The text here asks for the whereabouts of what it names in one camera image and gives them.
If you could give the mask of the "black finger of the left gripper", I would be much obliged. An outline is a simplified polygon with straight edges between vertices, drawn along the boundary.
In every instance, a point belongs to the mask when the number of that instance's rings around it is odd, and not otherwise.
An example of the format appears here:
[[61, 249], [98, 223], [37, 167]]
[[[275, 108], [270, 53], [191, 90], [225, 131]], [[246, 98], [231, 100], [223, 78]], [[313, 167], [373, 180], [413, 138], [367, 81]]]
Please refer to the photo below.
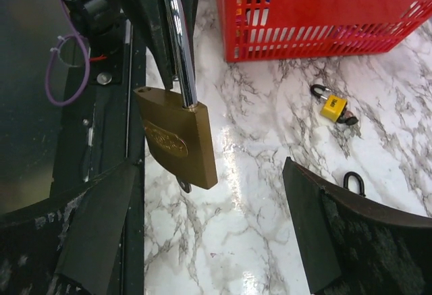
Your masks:
[[[198, 0], [181, 1], [188, 38], [192, 45]], [[164, 87], [172, 89], [175, 72], [164, 0], [119, 0], [119, 2], [134, 29], [139, 31], [153, 54]]]

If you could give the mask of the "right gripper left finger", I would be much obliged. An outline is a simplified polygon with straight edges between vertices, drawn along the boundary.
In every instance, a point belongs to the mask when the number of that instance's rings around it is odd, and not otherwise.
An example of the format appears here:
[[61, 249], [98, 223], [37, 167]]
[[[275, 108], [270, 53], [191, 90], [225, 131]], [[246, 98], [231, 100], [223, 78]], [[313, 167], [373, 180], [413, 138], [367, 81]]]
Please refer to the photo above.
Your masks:
[[1, 215], [2, 294], [106, 294], [138, 168]]

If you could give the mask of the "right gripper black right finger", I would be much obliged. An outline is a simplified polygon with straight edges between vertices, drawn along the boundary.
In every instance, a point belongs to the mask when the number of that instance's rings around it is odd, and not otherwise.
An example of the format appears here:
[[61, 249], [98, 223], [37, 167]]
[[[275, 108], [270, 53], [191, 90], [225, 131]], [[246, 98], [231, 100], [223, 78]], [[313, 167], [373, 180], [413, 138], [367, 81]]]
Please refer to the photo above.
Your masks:
[[431, 218], [376, 203], [290, 158], [282, 176], [311, 294], [431, 293]]

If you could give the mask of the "large brass padlock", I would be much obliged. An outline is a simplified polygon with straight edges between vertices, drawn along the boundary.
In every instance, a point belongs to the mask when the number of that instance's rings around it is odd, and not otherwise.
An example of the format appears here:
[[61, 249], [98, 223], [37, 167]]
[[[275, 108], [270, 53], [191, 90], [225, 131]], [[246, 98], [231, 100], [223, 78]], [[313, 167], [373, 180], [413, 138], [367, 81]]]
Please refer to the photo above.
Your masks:
[[218, 183], [209, 112], [196, 95], [194, 62], [181, 0], [164, 0], [180, 92], [135, 89], [148, 149], [185, 192]]

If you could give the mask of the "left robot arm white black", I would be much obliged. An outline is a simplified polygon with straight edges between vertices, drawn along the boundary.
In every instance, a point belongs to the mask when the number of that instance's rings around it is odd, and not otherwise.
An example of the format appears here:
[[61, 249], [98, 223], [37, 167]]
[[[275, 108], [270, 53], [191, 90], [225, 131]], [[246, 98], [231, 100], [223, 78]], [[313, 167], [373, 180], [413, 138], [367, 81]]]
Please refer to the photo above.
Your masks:
[[[181, 0], [192, 37], [198, 0]], [[103, 55], [115, 53], [122, 41], [119, 24], [131, 21], [156, 61], [163, 85], [173, 88], [175, 76], [170, 53], [169, 29], [164, 0], [63, 0], [75, 29], [88, 39], [91, 48]]]

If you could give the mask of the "red plastic basket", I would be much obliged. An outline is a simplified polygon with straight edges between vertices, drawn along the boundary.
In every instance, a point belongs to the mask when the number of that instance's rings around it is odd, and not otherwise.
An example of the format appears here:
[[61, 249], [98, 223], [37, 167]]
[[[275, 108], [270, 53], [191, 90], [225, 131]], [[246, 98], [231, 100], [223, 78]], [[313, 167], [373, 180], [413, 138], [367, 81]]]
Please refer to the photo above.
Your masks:
[[385, 53], [431, 0], [217, 0], [229, 62]]

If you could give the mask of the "small yellow padlock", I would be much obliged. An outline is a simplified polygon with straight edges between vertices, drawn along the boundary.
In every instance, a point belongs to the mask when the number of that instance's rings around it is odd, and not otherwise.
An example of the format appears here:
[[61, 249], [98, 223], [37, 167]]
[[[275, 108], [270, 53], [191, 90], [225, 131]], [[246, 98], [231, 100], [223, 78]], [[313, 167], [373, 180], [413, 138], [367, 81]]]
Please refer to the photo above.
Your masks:
[[333, 123], [353, 126], [358, 123], [358, 118], [348, 109], [348, 101], [332, 93], [326, 86], [314, 84], [310, 87], [310, 93], [317, 99], [325, 102], [320, 110], [323, 117]]

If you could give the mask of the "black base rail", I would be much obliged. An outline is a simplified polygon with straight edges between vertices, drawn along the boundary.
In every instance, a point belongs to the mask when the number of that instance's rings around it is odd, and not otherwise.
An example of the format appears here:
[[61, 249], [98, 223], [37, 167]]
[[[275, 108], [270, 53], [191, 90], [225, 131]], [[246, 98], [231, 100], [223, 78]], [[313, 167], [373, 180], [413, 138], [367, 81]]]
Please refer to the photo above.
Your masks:
[[89, 83], [61, 110], [50, 195], [61, 194], [129, 159], [143, 167], [144, 130], [134, 89], [146, 83], [146, 46], [131, 23], [123, 47], [92, 63]]

